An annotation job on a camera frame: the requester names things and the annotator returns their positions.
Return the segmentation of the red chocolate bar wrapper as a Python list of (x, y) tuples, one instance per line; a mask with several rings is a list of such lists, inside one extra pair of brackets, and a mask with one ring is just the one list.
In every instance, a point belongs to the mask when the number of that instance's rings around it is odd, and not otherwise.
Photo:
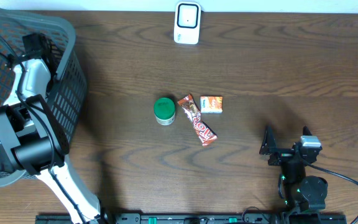
[(202, 146), (206, 147), (217, 140), (217, 135), (203, 122), (201, 111), (198, 109), (191, 95), (187, 95), (178, 101), (178, 105), (184, 110), (193, 125), (197, 137)]

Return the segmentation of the orange small box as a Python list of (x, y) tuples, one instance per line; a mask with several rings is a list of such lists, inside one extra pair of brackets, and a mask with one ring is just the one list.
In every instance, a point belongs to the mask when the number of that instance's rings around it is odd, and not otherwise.
[(201, 96), (200, 108), (202, 113), (222, 113), (223, 97), (221, 96)]

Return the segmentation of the green lid jar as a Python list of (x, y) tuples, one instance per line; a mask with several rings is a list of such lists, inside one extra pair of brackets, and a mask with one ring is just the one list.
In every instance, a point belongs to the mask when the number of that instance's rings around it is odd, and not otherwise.
[(154, 115), (157, 122), (163, 126), (172, 124), (175, 120), (175, 104), (169, 98), (159, 98), (154, 104)]

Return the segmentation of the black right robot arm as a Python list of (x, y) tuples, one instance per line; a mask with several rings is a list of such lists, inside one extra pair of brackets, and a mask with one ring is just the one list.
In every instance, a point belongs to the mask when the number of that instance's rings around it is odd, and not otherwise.
[(278, 193), (287, 209), (271, 215), (269, 223), (320, 223), (318, 212), (325, 209), (328, 183), (322, 177), (306, 175), (305, 167), (316, 162), (322, 150), (319, 139), (305, 126), (300, 140), (291, 148), (278, 147), (272, 128), (265, 128), (260, 155), (268, 155), (268, 165), (279, 166)]

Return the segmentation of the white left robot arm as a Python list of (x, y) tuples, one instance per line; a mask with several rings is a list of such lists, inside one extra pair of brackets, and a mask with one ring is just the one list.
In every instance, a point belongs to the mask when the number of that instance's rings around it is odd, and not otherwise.
[(46, 98), (57, 73), (52, 45), (39, 33), (25, 35), (24, 54), (11, 54), (11, 93), (0, 106), (0, 143), (16, 170), (36, 176), (68, 210), (72, 223), (108, 223), (101, 202), (68, 157), (67, 136)]

